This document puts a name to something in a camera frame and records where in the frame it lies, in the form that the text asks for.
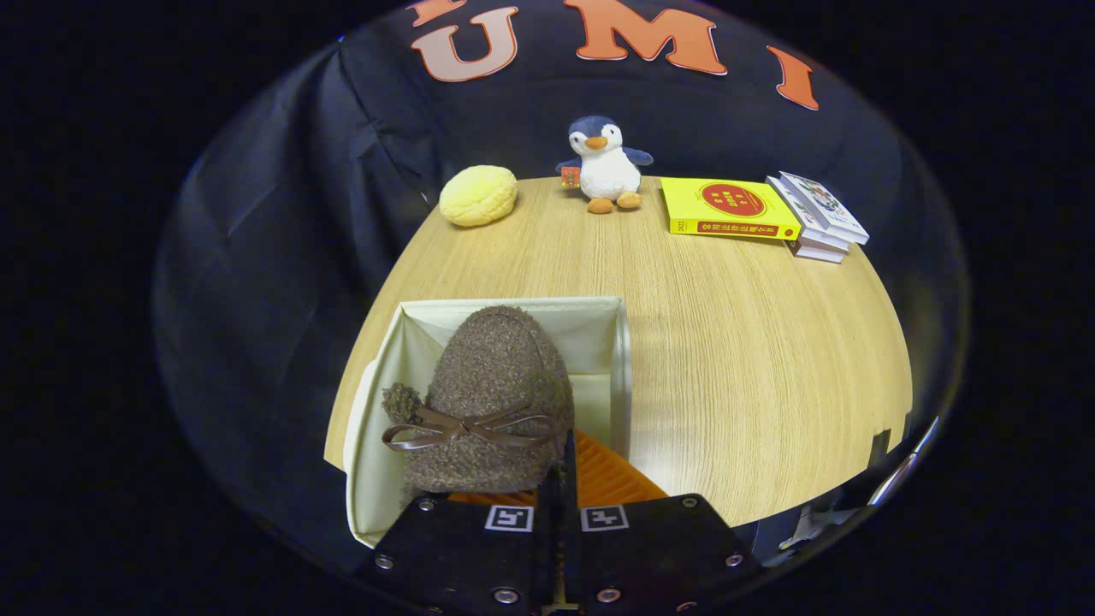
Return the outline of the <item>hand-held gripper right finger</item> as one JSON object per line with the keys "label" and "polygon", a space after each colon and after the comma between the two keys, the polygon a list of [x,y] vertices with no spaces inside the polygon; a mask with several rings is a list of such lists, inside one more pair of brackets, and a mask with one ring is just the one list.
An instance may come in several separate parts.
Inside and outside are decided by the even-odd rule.
{"label": "hand-held gripper right finger", "polygon": [[718,612],[762,576],[704,496],[668,496],[611,449],[570,433],[560,469],[560,574],[580,615]]}

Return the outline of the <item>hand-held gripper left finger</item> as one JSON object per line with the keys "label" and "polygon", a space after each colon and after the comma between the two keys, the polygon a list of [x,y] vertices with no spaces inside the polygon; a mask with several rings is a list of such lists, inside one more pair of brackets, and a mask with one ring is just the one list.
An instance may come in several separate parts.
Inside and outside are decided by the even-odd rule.
{"label": "hand-held gripper left finger", "polygon": [[404,508],[356,581],[411,615],[543,615],[556,594],[562,468],[535,505],[424,495]]}

